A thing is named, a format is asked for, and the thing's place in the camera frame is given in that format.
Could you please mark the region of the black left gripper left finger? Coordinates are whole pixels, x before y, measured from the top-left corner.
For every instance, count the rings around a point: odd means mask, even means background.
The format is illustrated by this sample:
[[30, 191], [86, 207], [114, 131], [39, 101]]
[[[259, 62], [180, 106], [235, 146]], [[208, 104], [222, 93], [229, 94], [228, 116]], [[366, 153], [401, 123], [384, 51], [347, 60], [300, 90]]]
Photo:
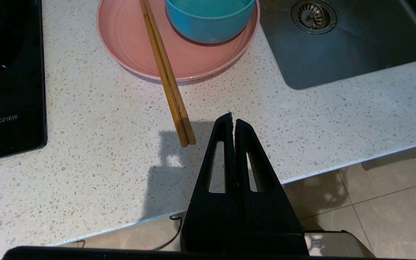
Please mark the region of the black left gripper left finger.
[[[241, 196], [231, 113], [214, 125], [180, 234], [184, 253], [239, 254], [241, 252]], [[224, 193], [209, 191], [215, 153], [224, 145]]]

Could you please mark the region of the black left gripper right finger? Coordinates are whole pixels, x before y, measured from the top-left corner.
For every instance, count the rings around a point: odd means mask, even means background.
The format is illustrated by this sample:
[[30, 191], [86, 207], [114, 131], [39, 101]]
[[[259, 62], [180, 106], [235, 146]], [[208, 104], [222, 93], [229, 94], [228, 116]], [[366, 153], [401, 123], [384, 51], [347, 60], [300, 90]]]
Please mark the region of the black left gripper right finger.
[[254, 255], [308, 255], [305, 232], [253, 127], [235, 124], [240, 196], [239, 250]]

